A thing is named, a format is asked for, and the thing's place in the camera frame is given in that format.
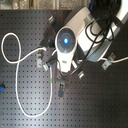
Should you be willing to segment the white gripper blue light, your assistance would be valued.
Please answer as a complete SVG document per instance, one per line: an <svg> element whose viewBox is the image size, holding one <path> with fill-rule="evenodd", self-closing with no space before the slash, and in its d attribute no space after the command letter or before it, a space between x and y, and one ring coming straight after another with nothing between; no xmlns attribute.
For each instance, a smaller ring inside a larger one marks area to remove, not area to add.
<svg viewBox="0 0 128 128"><path fill-rule="evenodd" d="M57 59L59 61L58 69L61 72L69 72L71 61L77 47L76 36L70 28L62 28L58 31L55 42L52 39L43 39L41 45L44 47L56 48ZM43 68L48 70L57 59L47 61Z"/></svg>

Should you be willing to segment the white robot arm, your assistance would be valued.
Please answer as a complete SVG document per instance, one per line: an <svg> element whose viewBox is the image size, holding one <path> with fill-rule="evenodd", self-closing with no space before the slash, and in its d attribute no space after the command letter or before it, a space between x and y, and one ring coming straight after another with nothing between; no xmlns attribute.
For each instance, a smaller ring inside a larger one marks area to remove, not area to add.
<svg viewBox="0 0 128 128"><path fill-rule="evenodd" d="M76 72L85 61L98 62L108 51L114 37L128 21L128 0L121 0L115 12L115 0L110 1L108 13L94 18L86 6L76 7L59 26L53 17L55 53L43 65L48 70L54 63L64 76Z"/></svg>

